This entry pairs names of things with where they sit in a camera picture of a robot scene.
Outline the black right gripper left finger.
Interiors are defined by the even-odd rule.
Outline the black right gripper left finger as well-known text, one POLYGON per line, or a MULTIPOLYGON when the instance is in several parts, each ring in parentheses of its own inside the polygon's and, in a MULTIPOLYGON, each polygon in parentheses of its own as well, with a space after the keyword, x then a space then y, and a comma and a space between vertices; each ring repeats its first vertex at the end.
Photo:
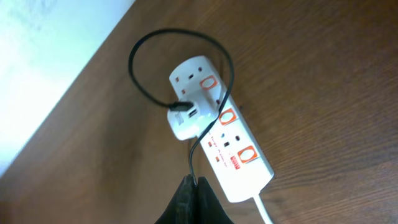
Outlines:
POLYGON ((155 224, 194 224, 197 188, 191 175, 186 175, 178 186, 167 208, 155 224))

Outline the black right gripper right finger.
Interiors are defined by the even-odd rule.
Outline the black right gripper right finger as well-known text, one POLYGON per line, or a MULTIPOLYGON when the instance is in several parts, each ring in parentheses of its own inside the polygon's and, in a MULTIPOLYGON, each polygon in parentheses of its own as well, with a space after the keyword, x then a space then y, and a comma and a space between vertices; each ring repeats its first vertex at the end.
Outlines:
POLYGON ((199 177, 196 189, 195 223, 233 224, 205 177, 199 177))

